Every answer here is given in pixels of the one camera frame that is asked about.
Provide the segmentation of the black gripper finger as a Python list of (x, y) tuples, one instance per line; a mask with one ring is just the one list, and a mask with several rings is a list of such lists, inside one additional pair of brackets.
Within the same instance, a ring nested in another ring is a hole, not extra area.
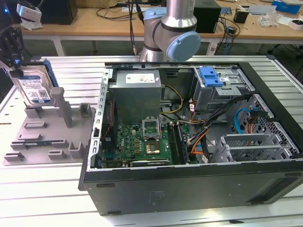
[(0, 67), (11, 71), (13, 78), (22, 78), (24, 73), (17, 61), (24, 60), (24, 42), (19, 27), (8, 27), (0, 34)]

